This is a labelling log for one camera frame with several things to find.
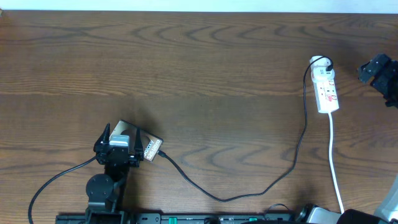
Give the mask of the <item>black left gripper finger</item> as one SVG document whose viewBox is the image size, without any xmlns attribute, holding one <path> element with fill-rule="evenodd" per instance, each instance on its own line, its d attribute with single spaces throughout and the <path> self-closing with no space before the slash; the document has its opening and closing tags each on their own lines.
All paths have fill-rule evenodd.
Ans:
<svg viewBox="0 0 398 224">
<path fill-rule="evenodd" d="M 108 123 L 100 137 L 97 139 L 97 141 L 94 144 L 94 148 L 97 147 L 102 147 L 103 145 L 109 144 L 109 135 L 110 135 L 110 124 Z"/>
<path fill-rule="evenodd" d="M 135 154 L 143 154 L 143 145 L 141 140 L 141 130 L 137 128 L 136 137 L 134 141 L 134 152 Z"/>
</svg>

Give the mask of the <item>silver Galaxy smartphone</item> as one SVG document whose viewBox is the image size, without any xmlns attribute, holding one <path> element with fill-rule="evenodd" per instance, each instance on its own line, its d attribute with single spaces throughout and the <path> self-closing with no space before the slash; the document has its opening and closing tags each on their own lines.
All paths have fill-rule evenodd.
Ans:
<svg viewBox="0 0 398 224">
<path fill-rule="evenodd" d="M 114 134 L 128 135 L 130 137 L 129 150 L 130 153 L 133 154 L 133 147 L 134 147 L 137 128 L 138 128 L 137 126 L 121 119 L 118 122 L 118 124 L 115 126 L 113 131 L 111 132 L 110 137 Z M 146 132 L 141 128 L 139 129 L 141 130 L 141 140 L 144 149 L 144 160 L 152 162 L 156 154 L 158 153 L 161 145 L 164 143 L 164 140 L 161 139 L 160 137 L 157 137 L 151 133 Z"/>
</svg>

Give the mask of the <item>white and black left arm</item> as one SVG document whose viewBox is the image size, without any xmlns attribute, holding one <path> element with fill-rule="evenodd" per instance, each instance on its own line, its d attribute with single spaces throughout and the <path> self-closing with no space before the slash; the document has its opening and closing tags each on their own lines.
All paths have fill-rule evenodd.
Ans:
<svg viewBox="0 0 398 224">
<path fill-rule="evenodd" d="M 134 215 L 122 208 L 130 168 L 139 167 L 144 160 L 141 130 L 132 126 L 111 132 L 107 124 L 95 142 L 96 160 L 104 166 L 102 174 L 94 175 L 86 184 L 88 207 L 82 215 L 58 215 L 55 223 L 135 222 Z"/>
</svg>

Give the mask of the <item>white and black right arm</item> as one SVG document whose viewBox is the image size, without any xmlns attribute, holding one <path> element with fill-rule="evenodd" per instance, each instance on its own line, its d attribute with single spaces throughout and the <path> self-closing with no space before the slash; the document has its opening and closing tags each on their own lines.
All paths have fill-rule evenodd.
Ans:
<svg viewBox="0 0 398 224">
<path fill-rule="evenodd" d="M 295 223 L 397 223 L 397 181 L 388 193 L 385 200 L 371 215 L 354 209 L 345 210 L 341 198 L 338 180 L 333 161 L 334 127 L 332 112 L 340 108 L 335 85 L 335 71 L 333 61 L 327 56 L 316 55 L 309 61 L 306 72 L 310 72 L 313 82 L 317 110 L 327 114 L 329 119 L 328 162 L 331 179 L 337 197 L 340 211 L 331 212 L 316 205 L 306 205 L 295 216 Z M 378 54 L 368 63 L 358 68 L 358 79 L 369 82 L 370 85 L 382 94 L 387 107 L 397 107 L 397 61 L 386 54 Z"/>
</svg>

